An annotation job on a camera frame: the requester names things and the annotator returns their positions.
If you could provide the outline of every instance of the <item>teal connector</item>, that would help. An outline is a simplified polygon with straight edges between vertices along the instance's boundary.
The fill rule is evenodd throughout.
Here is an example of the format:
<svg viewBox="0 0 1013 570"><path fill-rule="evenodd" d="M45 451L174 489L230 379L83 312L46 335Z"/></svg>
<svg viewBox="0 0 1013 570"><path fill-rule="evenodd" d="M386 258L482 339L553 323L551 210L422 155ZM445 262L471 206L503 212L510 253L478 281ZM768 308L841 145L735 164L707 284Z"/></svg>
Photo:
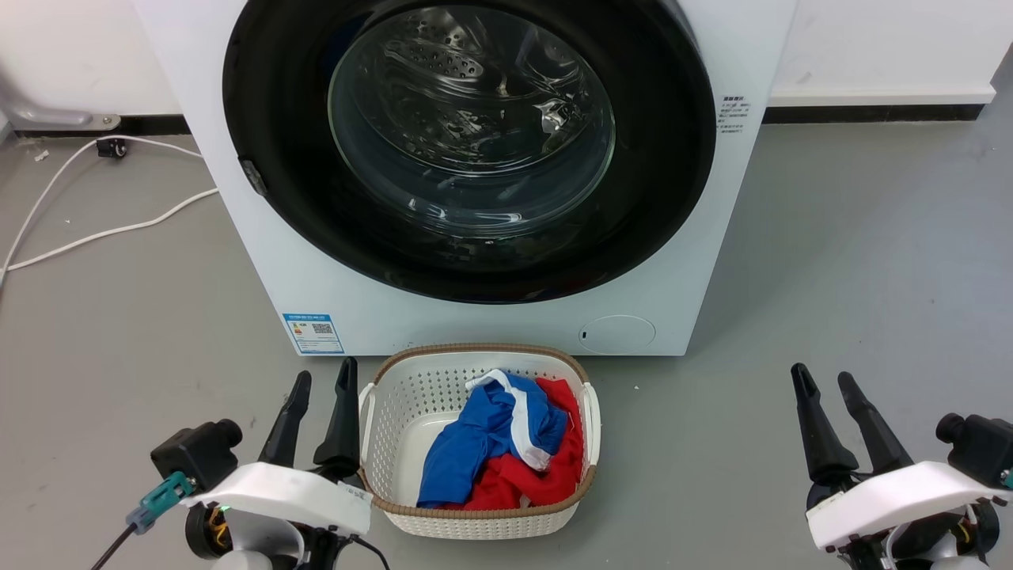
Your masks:
<svg viewBox="0 0 1013 570"><path fill-rule="evenodd" d="M178 505L183 497L192 494L193 485L186 480L185 475L177 471L141 499L141 506L127 515L127 524L135 526L135 535L144 535L155 525L159 516Z"/></svg>

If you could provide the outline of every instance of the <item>front-loading washing machine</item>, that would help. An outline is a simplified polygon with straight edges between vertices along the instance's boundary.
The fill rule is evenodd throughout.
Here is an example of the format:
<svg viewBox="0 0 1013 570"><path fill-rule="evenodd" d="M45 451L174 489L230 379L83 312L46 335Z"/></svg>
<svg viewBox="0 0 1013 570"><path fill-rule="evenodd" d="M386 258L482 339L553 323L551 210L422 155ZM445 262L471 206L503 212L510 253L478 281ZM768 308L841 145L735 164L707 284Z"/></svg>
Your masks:
<svg viewBox="0 0 1013 570"><path fill-rule="evenodd" d="M684 354L795 3L135 0L305 355Z"/></svg>

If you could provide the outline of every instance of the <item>white plastic basket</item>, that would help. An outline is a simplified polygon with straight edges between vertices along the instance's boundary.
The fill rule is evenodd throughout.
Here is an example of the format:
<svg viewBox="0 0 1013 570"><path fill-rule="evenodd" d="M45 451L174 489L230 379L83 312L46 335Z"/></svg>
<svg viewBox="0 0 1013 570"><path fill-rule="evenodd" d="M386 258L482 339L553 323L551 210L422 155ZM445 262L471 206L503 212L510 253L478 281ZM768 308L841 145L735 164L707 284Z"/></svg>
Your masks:
<svg viewBox="0 0 1013 570"><path fill-rule="evenodd" d="M583 428L580 484L570 498L555 505L495 511L416 508L425 456L464 407L464 384L493 369L569 386ZM471 541L549 535L569 521L595 479L601 442L598 396L576 360L557 350L497 344L409 349L383 364L360 394L359 408L363 481L375 495L373 504L411 535Z"/></svg>

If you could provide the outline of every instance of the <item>white washing machine panel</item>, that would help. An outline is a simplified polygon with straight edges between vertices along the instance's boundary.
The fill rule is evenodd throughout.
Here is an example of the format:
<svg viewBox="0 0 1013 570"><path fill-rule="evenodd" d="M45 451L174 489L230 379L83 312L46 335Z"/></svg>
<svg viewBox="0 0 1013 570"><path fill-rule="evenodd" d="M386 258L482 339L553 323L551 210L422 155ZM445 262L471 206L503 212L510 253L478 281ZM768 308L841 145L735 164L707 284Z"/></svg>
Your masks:
<svg viewBox="0 0 1013 570"><path fill-rule="evenodd" d="M226 121L223 62L245 2L134 3L263 287L301 353L388 355L425 344L508 342L574 355L682 355L796 0L678 2L706 67L717 115L711 172L696 207L664 246L620 276L570 297L508 306L407 293L345 266L307 241L254 191ZM666 5L676 9L674 0ZM292 315L321 320L318 325L324 326L312 328L316 336L299 342L294 326L300 318L286 318ZM327 334L326 325L333 326L339 342Z"/></svg>

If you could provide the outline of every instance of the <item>white wall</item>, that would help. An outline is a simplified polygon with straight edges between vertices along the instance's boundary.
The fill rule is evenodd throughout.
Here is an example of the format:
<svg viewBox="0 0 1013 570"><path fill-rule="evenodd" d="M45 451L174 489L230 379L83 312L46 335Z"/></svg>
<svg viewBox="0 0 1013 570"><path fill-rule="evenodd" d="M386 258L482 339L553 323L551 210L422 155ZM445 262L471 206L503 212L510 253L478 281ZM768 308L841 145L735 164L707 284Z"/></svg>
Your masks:
<svg viewBox="0 0 1013 570"><path fill-rule="evenodd" d="M772 104L987 102L1011 40L1013 0L800 0ZM179 112L130 0L0 2L0 66L47 105Z"/></svg>
<svg viewBox="0 0 1013 570"><path fill-rule="evenodd" d="M771 104L988 102L1013 0L801 0Z"/></svg>

